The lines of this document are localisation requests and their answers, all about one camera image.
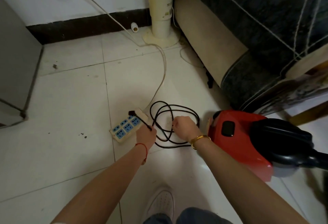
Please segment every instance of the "brown baseboard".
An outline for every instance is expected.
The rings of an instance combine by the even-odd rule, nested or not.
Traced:
[[[131,23],[133,22],[137,23],[139,27],[151,25],[149,8],[114,12],[111,13],[111,16],[126,29],[130,29]],[[26,28],[42,45],[122,30],[122,28],[106,14],[31,25]]]

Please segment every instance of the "tower fan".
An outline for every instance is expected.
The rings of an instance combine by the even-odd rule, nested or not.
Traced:
[[[173,0],[149,0],[152,29],[145,32],[146,43],[167,48],[179,41],[180,33],[171,27]]]

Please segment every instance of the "bracelet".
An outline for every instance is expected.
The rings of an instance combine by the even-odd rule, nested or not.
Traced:
[[[141,164],[141,165],[144,165],[146,163],[146,160],[147,160],[148,149],[147,149],[147,146],[144,143],[136,143],[135,146],[137,146],[138,144],[141,144],[146,148],[146,158],[142,161],[142,164]]]
[[[194,143],[195,143],[197,140],[201,139],[201,138],[208,138],[209,140],[211,140],[211,138],[210,138],[209,136],[207,136],[207,135],[201,135],[201,136],[195,137],[194,139],[191,139],[190,144],[191,144],[191,147],[192,147],[194,150],[197,150],[197,149],[194,147]]]

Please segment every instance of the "red string bracelet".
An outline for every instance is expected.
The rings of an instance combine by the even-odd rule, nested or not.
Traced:
[[[138,144],[141,144],[141,145],[143,145],[146,148],[146,158],[145,158],[145,160],[143,160],[143,162],[141,164],[141,165],[144,165],[146,163],[146,160],[147,160],[148,149],[147,149],[147,146],[144,143],[136,143],[135,146],[137,146]]]

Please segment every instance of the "black button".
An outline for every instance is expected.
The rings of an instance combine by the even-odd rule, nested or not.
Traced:
[[[235,123],[232,121],[223,122],[221,134],[226,137],[232,137],[235,134]]]

